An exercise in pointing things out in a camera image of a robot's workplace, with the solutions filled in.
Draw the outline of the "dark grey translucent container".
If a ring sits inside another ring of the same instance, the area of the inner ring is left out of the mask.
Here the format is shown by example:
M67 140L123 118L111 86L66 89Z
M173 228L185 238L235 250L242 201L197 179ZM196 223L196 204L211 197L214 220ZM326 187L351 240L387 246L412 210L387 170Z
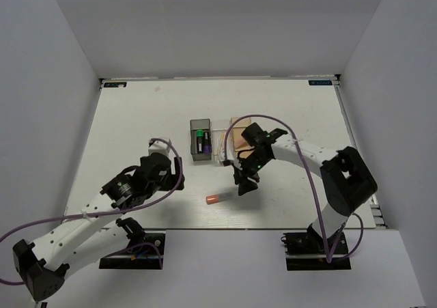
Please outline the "dark grey translucent container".
M190 135L191 135L191 156L194 162L209 161L212 160L212 151L210 154L197 153L196 148L196 130L202 129L203 131L208 131L210 133L211 145L212 145L212 131L211 131L211 121L210 119L195 119L190 120Z

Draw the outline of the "purple capped black marker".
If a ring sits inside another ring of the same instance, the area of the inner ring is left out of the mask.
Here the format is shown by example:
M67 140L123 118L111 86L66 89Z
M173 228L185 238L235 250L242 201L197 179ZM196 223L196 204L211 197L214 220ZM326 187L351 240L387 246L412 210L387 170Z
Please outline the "purple capped black marker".
M205 154L210 154L212 151L210 133L208 131L203 132L203 152Z

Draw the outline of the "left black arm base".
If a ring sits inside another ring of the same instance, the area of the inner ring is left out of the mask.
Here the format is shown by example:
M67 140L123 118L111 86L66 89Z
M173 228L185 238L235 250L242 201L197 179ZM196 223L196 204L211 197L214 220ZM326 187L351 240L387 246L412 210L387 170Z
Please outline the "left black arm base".
M104 257L100 270L162 270L166 232L148 232L141 246Z

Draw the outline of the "orange capped clear tube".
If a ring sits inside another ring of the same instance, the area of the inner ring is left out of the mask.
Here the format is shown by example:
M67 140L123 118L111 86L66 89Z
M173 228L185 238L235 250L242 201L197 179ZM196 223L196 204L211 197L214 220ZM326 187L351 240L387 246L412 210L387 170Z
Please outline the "orange capped clear tube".
M220 194L215 194L215 195L209 195L206 197L206 204L212 205L212 204L217 204L217 203L222 202L222 201L227 201L227 200L231 199L232 196L233 195L231 193L220 193Z

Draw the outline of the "pink thin pen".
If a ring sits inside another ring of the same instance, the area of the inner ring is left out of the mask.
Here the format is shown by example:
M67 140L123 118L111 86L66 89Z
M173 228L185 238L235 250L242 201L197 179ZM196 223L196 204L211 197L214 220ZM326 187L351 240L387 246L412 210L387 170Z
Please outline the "pink thin pen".
M221 135L219 146L218 146L218 159L219 160L224 160L225 159L225 152L226 152L226 149L225 149L225 144L226 144L225 135L226 135L226 132L223 132L222 135Z

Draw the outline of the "clear plastic container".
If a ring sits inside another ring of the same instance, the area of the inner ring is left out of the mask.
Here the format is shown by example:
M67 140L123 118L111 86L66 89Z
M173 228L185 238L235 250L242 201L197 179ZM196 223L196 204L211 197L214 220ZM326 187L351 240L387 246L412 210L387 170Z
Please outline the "clear plastic container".
M212 160L217 165L222 165L224 160L219 160L218 156L215 154L215 140L214 136L220 132L227 132L229 126L231 125L230 119L223 120L212 120L211 121L211 131L212 131Z

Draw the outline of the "left blue corner label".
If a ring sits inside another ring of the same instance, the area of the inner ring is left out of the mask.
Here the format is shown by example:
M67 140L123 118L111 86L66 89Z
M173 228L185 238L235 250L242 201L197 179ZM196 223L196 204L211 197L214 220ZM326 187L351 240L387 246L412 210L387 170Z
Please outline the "left blue corner label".
M106 82L103 84L104 88L124 88L127 86L127 82Z

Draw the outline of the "orange translucent container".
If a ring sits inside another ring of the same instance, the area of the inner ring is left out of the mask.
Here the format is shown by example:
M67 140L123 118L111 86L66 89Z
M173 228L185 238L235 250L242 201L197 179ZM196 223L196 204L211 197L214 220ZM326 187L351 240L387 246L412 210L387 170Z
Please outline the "orange translucent container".
M247 158L253 150L253 147L242 137L242 132L251 124L250 117L240 120L233 126L230 132L232 152L235 157Z

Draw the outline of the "blue corner label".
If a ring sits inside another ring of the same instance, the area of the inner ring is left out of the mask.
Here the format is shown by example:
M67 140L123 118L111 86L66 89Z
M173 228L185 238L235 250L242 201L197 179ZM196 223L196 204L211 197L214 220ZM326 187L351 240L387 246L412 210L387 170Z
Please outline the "blue corner label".
M308 83L310 86L332 86L333 85L331 80L321 80L321 79L308 80Z
M127 82L106 82L103 84L104 88L124 88L127 86Z

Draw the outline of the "green capped black marker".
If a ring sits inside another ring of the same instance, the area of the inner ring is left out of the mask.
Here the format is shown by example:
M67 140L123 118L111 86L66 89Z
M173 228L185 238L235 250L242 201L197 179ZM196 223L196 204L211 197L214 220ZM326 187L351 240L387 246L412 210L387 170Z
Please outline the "green capped black marker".
M203 153L203 134L204 132L202 129L196 130L195 140L196 140L196 148L198 154Z

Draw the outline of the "yellow thin pen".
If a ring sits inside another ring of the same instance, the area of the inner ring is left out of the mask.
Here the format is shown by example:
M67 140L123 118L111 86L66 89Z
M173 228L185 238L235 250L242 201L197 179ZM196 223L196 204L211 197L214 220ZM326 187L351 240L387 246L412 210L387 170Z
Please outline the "yellow thin pen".
M224 133L223 132L217 133L214 136L214 140L215 140L215 154L217 156L220 156L223 149Z

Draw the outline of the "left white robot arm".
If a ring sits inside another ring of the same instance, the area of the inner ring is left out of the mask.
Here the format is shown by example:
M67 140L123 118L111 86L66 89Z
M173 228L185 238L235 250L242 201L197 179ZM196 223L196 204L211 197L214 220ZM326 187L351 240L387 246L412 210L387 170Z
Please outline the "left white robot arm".
M157 191L181 191L183 182L181 158L170 160L153 152L106 183L79 219L65 221L31 242L17 242L12 248L14 265L34 301L46 300L68 277L103 257L140 251L145 232L124 215Z

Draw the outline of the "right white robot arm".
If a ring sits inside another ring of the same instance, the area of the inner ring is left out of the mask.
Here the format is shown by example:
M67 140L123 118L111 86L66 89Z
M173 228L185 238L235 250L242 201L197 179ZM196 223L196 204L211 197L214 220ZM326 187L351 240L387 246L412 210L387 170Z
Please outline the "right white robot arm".
M257 189L259 171L272 160L279 160L309 170L322 180L327 204L320 210L322 221L314 220L307 228L309 246L325 252L352 213L378 189L378 185L359 152L347 146L342 150L318 147L298 141L287 131L262 130L253 123L242 132L252 147L247 157L231 161L239 196Z

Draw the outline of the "right blue corner label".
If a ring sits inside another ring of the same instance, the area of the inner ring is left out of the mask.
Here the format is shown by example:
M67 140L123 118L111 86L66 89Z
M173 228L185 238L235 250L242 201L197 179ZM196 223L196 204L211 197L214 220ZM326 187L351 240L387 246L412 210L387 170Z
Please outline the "right blue corner label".
M333 85L331 80L321 80L321 79L308 80L308 83L310 86L332 86Z

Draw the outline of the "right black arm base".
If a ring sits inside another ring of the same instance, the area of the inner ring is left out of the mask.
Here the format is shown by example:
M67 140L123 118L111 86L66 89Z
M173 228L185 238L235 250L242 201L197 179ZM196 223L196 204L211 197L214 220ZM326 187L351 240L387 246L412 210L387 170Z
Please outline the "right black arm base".
M351 270L350 258L343 258L349 248L345 234L342 234L331 263L326 260L323 247L313 246L307 240L306 232L284 233L281 242L285 247L287 271Z

